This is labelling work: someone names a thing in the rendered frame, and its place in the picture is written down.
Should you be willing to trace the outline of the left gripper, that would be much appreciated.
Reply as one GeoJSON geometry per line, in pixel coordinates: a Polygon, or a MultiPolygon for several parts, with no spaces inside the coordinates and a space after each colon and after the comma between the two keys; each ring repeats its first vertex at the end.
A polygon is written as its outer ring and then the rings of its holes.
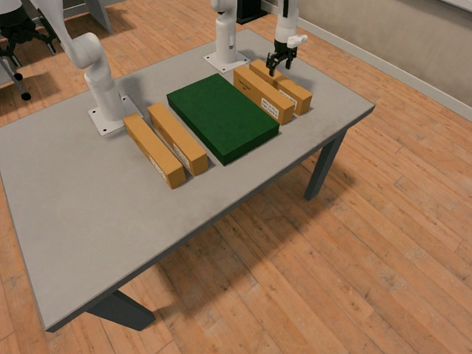
{"type": "Polygon", "coordinates": [[[280,62],[285,59],[287,59],[286,68],[289,70],[291,68],[291,63],[293,59],[297,57],[297,50],[298,50],[298,47],[288,48],[287,43],[281,43],[277,41],[276,39],[274,39],[274,47],[275,47],[274,53],[270,53],[270,52],[268,53],[267,62],[265,66],[269,69],[269,75],[271,77],[274,77],[275,68],[277,67],[277,65],[280,64],[280,62]],[[275,58],[278,61],[275,61],[275,58]],[[273,66],[273,63],[275,63],[274,66],[273,66]]]}

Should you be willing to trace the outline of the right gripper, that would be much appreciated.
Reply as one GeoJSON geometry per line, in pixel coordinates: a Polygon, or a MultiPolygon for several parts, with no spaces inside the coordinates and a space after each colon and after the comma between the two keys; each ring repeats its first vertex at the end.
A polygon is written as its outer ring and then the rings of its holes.
{"type": "Polygon", "coordinates": [[[56,38],[54,32],[49,27],[42,15],[32,20],[26,12],[23,4],[14,11],[0,14],[0,36],[8,39],[6,50],[0,46],[0,56],[8,56],[16,67],[22,68],[19,60],[13,53],[16,43],[23,44],[26,41],[32,41],[33,38],[44,41],[51,54],[55,56],[56,50],[51,41],[56,38]],[[49,35],[44,35],[36,31],[36,24],[45,27],[49,35]],[[8,28],[6,28],[8,27],[8,28]]]}

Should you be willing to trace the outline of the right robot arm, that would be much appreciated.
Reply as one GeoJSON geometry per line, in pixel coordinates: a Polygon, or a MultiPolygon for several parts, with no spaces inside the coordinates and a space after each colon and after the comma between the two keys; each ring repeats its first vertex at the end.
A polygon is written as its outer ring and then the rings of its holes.
{"type": "MultiPolygon", "coordinates": [[[[75,39],[69,36],[63,19],[63,0],[30,0],[44,17],[72,63],[88,68],[85,81],[105,120],[114,122],[126,115],[126,109],[111,74],[100,40],[93,33],[75,39]]],[[[20,0],[0,0],[0,14],[18,9],[20,0]]]]}

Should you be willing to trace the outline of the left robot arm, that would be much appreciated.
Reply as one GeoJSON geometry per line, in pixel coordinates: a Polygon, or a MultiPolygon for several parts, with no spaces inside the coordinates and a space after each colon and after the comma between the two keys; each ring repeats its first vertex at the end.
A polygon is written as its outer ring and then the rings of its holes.
{"type": "MultiPolygon", "coordinates": [[[[216,51],[220,63],[229,64],[236,60],[237,0],[211,0],[215,12],[223,12],[216,19],[216,51]]],[[[279,14],[275,39],[295,48],[307,42],[306,35],[297,35],[299,16],[298,0],[278,0],[279,14]]]]}

